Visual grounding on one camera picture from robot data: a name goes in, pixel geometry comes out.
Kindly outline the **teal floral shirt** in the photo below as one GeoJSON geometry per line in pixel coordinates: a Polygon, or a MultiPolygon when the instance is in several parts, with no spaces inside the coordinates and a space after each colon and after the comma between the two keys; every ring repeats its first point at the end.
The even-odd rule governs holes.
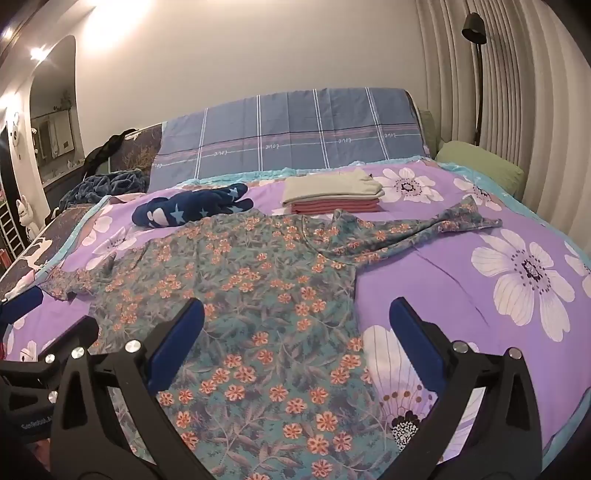
{"type": "Polygon", "coordinates": [[[370,391],[356,276],[444,233],[494,226],[470,199],[427,220],[250,210],[191,222],[90,269],[55,269],[43,289],[90,299],[99,352],[201,301],[204,330],[157,399],[215,478],[375,479],[399,450],[370,391]]]}

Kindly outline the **white cat figurine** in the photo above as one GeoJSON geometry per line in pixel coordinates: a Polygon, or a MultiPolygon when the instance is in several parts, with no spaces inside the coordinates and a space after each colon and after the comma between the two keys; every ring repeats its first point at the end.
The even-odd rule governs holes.
{"type": "Polygon", "coordinates": [[[40,228],[35,221],[33,209],[25,196],[16,200],[19,222],[25,230],[27,239],[33,242],[40,233],[40,228]]]}

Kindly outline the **purple floral bed sheet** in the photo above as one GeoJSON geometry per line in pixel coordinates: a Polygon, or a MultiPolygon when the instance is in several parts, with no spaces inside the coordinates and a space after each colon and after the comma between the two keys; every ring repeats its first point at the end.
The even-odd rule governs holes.
{"type": "MultiPolygon", "coordinates": [[[[405,449],[438,397],[420,380],[388,319],[391,302],[404,297],[425,320],[475,351],[499,354],[509,347],[525,356],[538,401],[545,462],[574,436],[590,406],[590,262],[576,245],[544,224],[493,182],[456,167],[417,160],[360,167],[383,185],[379,212],[351,214],[367,221],[427,220],[463,200],[495,221],[488,229],[447,232],[356,276],[356,323],[370,391],[386,427],[405,449]]],[[[281,203],[285,179],[246,185],[246,198],[267,216],[294,214],[281,203]]],[[[46,273],[90,269],[109,255],[165,237],[182,226],[133,224],[149,194],[118,197],[93,209],[71,240],[70,252],[53,257],[46,273]]],[[[4,336],[12,360],[30,361],[77,316],[89,313],[86,297],[43,303],[4,336]]]]}

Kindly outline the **dark teal knit blanket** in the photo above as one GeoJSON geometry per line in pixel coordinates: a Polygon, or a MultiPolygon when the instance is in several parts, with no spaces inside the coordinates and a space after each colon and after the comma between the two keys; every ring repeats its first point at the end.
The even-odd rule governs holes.
{"type": "Polygon", "coordinates": [[[105,196],[146,193],[148,186],[149,176],[139,169],[96,174],[69,190],[60,199],[58,208],[65,211],[74,205],[97,204],[105,196]]]}

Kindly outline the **navy star patterned garment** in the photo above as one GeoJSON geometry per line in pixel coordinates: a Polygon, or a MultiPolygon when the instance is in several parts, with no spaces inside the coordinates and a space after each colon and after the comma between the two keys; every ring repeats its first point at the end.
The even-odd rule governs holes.
{"type": "Polygon", "coordinates": [[[166,228],[218,214],[242,213],[253,208],[253,201],[245,197],[246,193],[247,186],[238,183],[214,189],[186,190],[171,197],[155,197],[136,207],[131,220],[139,227],[166,228]]]}

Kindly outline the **dark floral mattress cover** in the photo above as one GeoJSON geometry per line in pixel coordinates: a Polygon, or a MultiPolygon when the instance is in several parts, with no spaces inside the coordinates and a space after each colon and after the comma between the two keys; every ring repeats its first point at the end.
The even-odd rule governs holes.
{"type": "MultiPolygon", "coordinates": [[[[161,127],[154,125],[141,130],[129,129],[111,136],[103,145],[95,148],[74,172],[74,185],[60,199],[85,178],[96,174],[139,169],[149,176],[155,156],[160,149],[161,127]]],[[[20,254],[9,268],[2,268],[1,293],[13,290],[25,276],[37,273],[64,245],[74,227],[91,206],[74,205],[65,211],[57,206],[45,220],[43,228],[32,244],[20,254]]]]}

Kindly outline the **red folded garment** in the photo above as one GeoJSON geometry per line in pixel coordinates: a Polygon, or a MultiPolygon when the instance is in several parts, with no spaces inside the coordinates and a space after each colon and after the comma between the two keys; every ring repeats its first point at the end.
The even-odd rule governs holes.
{"type": "Polygon", "coordinates": [[[379,212],[380,202],[377,199],[344,199],[325,198],[310,201],[297,201],[290,205],[290,212],[304,215],[331,214],[335,210],[349,213],[379,212]]]}

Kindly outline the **green pillow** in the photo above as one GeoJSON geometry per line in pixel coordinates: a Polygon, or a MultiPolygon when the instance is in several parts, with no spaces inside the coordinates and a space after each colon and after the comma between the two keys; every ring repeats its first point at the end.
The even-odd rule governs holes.
{"type": "Polygon", "coordinates": [[[517,165],[479,146],[462,141],[444,142],[439,136],[433,115],[419,111],[429,155],[440,163],[454,163],[484,174],[508,194],[520,194],[525,173],[517,165]]]}

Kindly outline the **beige folded garment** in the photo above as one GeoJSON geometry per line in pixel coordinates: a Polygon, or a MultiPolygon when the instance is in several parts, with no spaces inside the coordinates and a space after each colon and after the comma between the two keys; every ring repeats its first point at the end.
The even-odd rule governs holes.
{"type": "Polygon", "coordinates": [[[283,199],[288,205],[294,202],[321,198],[380,198],[383,185],[363,169],[335,171],[325,174],[288,177],[284,180],[283,199]]]}

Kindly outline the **blue plaid pillow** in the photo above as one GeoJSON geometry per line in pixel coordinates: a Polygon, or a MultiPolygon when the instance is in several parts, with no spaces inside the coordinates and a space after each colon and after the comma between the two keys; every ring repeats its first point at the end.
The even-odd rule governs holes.
{"type": "Polygon", "coordinates": [[[418,111],[403,89],[256,95],[165,122],[149,189],[222,175],[335,169],[426,153],[418,111]]]}

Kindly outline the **beige pleated curtain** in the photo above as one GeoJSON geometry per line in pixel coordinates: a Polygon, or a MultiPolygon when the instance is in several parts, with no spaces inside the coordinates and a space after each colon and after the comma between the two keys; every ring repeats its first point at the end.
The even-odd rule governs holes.
{"type": "Polygon", "coordinates": [[[445,141],[469,142],[477,116],[476,55],[462,35],[484,20],[481,145],[525,173],[522,202],[590,250],[590,65],[543,1],[419,1],[426,98],[445,141]]]}

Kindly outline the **black floor lamp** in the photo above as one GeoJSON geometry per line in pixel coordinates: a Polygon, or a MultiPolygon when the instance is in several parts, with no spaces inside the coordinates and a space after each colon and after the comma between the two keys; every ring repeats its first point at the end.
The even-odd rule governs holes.
{"type": "Polygon", "coordinates": [[[463,37],[475,48],[476,79],[477,79],[477,116],[474,144],[480,145],[484,110],[484,67],[482,48],[487,44],[486,26],[483,18],[477,12],[469,12],[462,28],[463,37]]]}

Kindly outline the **arched wall mirror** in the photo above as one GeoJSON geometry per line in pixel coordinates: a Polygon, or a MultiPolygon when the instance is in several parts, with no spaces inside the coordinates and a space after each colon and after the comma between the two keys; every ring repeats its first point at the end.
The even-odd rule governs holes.
{"type": "Polygon", "coordinates": [[[45,52],[33,74],[30,118],[35,159],[44,185],[84,159],[76,102],[76,41],[71,35],[45,52]]]}

